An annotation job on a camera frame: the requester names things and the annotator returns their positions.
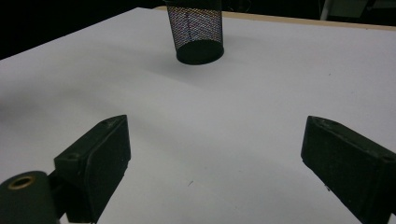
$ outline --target white tabletop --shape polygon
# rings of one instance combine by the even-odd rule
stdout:
[[[126,114],[133,158],[99,223],[359,223],[303,164],[304,126],[333,119],[396,149],[396,32],[223,29],[205,65],[179,63],[166,11],[141,8],[0,61],[0,181],[50,173]]]

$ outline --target dark background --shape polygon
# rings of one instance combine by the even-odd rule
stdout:
[[[0,3],[0,60],[68,35],[135,7],[162,0],[15,0]],[[324,0],[222,0],[223,10],[318,20]],[[396,25],[395,10],[371,10],[362,18],[333,21]]]

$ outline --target mesh cup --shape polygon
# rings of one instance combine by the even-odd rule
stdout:
[[[168,0],[165,3],[180,62],[211,63],[223,55],[221,0]]]

